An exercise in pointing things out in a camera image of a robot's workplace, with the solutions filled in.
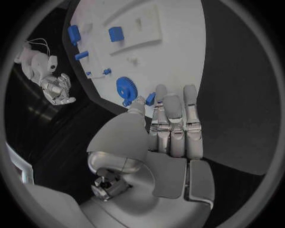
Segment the black floor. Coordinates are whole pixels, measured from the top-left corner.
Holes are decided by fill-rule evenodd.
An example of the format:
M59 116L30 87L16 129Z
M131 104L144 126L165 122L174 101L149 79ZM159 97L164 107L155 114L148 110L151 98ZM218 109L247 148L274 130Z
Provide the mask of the black floor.
M77 101L64 106L50 105L41 90L25 78L19 66L15 66L8 86L5 121L8 143L33 165L35 183L68 193L80 204L92 195L93 176L86 163L86 147L96 131L114 114L88 99L72 71L61 44L65 13L63 9L53 11L31 38L47 39L51 52L60 57L57 72L71 77L71 95ZM209 163L215 177L216 204L205 227L214 228L247 201L262 176L240 172L210 160ZM280 205L276 199L272 201L271 209ZM251 227L259 227L259 221Z

